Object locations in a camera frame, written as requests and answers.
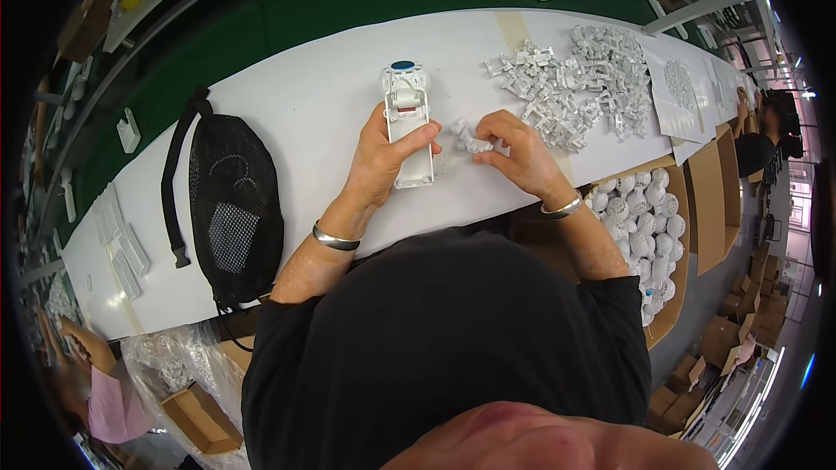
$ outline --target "drawstring bag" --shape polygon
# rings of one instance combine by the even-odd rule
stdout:
[[[194,252],[212,286],[218,315],[223,315],[270,292],[282,259],[284,220],[270,153],[244,120],[215,114],[208,94],[208,89],[199,87],[177,122],[163,169],[161,196],[179,269],[192,261],[185,254],[172,181],[185,133],[200,113],[189,155]]]

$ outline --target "blue cap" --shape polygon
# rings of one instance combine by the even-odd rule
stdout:
[[[413,67],[415,67],[415,63],[411,60],[398,60],[392,64],[392,69],[398,71],[406,71],[407,69],[412,69]]]

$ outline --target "plastic bag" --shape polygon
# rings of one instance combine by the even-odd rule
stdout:
[[[241,384],[244,373],[230,362],[208,322],[133,336],[120,341],[125,368],[145,410],[204,468],[249,470],[246,447],[217,456],[201,453],[163,411],[160,402],[193,381],[212,395],[243,433]]]

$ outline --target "woman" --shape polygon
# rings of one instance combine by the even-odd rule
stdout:
[[[758,128],[747,128],[743,133],[749,117],[746,90],[737,88],[737,119],[732,123],[737,151],[737,174],[745,178],[754,172],[767,167],[778,151],[779,141],[788,136],[788,120],[786,112],[774,101],[763,101],[761,94],[756,95],[758,109]]]
[[[46,370],[47,389],[55,398],[68,426],[90,435],[104,443],[121,444],[148,432],[153,420],[142,408],[126,374],[120,374],[110,347],[99,336],[76,325],[66,316],[59,316],[60,333],[72,336],[84,352],[72,350],[75,365],[68,363],[55,338],[46,314],[38,309],[38,318],[58,359],[57,367]]]
[[[389,143],[383,105],[374,110],[342,192],[259,311],[242,405],[253,468],[714,468],[700,447],[630,426],[651,387],[639,280],[507,111],[475,135],[502,139],[510,157],[473,161],[543,201],[586,281],[502,236],[454,229],[346,274],[401,163],[428,144],[440,152],[440,129]]]

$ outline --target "silver bangle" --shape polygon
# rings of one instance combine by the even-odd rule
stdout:
[[[319,220],[313,224],[313,230],[311,230],[311,235],[313,235],[316,240],[326,247],[336,248],[337,250],[355,250],[361,245],[361,241],[359,239],[342,239],[342,238],[335,238],[334,236],[329,236],[319,230]]]
[[[572,200],[568,204],[564,205],[563,207],[560,207],[556,211],[547,211],[546,204],[543,203],[540,206],[540,212],[549,216],[550,220],[559,220],[560,218],[566,218],[567,216],[574,214],[574,212],[578,210],[578,207],[580,207],[581,204],[581,200],[583,200],[583,197],[580,195],[580,191],[578,189],[575,189],[574,200]]]

